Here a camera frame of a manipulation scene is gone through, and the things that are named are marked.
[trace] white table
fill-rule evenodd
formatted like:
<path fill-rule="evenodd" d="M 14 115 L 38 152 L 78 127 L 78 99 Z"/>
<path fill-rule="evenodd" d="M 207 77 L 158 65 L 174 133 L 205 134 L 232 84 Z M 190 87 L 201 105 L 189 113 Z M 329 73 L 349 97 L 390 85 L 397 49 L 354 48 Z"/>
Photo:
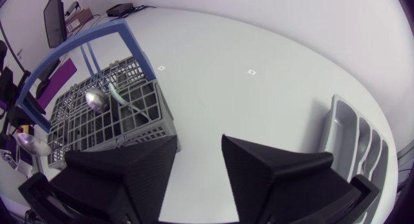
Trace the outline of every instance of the white table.
<path fill-rule="evenodd" d="M 182 146 L 161 221 L 237 221 L 221 135 L 316 152 L 333 94 L 349 101 L 388 142 L 386 184 L 373 223 L 387 218 L 397 187 L 393 136 L 377 102 L 350 74 L 292 40 L 223 17 L 158 8 L 126 20 L 155 70 Z M 101 68 L 130 56 L 118 35 L 91 45 Z M 56 98 L 89 76 L 80 51 L 73 50 L 70 57 L 78 72 Z M 248 74 L 249 69 L 256 75 Z M 47 107 L 47 118 L 53 105 L 54 100 Z M 36 135 L 45 136 L 39 129 Z M 49 179 L 56 175 L 46 168 L 45 158 L 43 164 Z"/>

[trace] metal ladle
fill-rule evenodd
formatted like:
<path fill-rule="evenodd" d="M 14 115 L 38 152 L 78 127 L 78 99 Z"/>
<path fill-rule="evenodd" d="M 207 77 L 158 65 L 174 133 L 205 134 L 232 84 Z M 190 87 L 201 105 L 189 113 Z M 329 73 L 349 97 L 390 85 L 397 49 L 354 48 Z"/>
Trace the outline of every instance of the metal ladle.
<path fill-rule="evenodd" d="M 23 147 L 29 154 L 34 156 L 48 156 L 52 153 L 52 148 L 44 141 L 37 137 L 27 134 L 17 134 L 17 139 L 20 142 L 20 146 Z"/>

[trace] gray plastic dish rack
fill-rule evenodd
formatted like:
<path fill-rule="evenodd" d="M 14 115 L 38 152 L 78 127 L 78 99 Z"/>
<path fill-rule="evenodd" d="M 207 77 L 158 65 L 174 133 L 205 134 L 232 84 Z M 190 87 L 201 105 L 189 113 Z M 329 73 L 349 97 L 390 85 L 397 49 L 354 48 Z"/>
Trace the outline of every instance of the gray plastic dish rack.
<path fill-rule="evenodd" d="M 110 150 L 176 135 L 173 116 L 157 81 L 148 81 L 133 57 L 111 64 L 102 74 L 103 78 L 88 78 L 56 99 L 48 134 L 50 168 L 64 169 L 69 150 Z M 87 105 L 85 93 L 97 87 L 110 96 L 109 83 L 127 104 L 110 97 L 107 109 L 97 113 Z"/>

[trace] utensil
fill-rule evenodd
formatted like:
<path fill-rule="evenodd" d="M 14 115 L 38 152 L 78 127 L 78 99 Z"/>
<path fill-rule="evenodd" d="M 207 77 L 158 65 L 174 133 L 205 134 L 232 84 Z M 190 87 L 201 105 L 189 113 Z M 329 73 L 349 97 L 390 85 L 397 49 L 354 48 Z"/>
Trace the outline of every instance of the utensil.
<path fill-rule="evenodd" d="M 133 104 L 128 104 L 128 102 L 126 100 L 124 100 L 117 92 L 115 89 L 115 86 L 113 84 L 109 84 L 109 92 L 111 93 L 112 97 L 114 97 L 114 99 L 116 101 L 118 101 L 118 103 L 120 103 L 121 105 L 128 105 L 129 107 L 132 107 L 132 109 L 134 109 L 135 111 L 140 112 L 141 115 L 143 115 L 145 118 L 148 119 L 147 114 L 145 114 L 145 112 L 143 112 L 141 109 L 139 109 L 138 107 L 136 107 Z"/>
<path fill-rule="evenodd" d="M 109 103 L 108 97 L 98 88 L 88 89 L 85 98 L 88 106 L 99 113 L 103 113 Z"/>
<path fill-rule="evenodd" d="M 44 141 L 37 137 L 27 134 L 17 134 L 17 139 L 20 142 L 20 146 L 27 152 L 34 156 L 48 156 L 52 153 L 52 148 Z"/>

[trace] dish rack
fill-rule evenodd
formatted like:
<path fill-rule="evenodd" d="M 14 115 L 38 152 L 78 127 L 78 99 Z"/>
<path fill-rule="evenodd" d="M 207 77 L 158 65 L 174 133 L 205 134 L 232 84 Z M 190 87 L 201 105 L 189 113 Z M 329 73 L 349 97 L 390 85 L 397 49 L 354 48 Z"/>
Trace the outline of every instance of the dish rack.
<path fill-rule="evenodd" d="M 334 95 L 325 119 L 320 151 L 334 155 L 332 169 L 348 182 L 362 174 L 380 189 L 373 204 L 356 220 L 356 223 L 370 223 L 387 170 L 388 145 L 383 136 L 360 112 L 339 95 Z"/>
<path fill-rule="evenodd" d="M 109 84 L 126 104 L 111 96 Z M 85 93 L 92 87 L 110 96 L 103 113 L 86 103 Z M 48 163 L 61 170 L 69 150 L 110 150 L 175 134 L 173 116 L 157 80 L 149 81 L 134 57 L 129 57 L 102 70 L 101 78 L 88 78 L 56 99 L 47 137 L 52 147 Z"/>

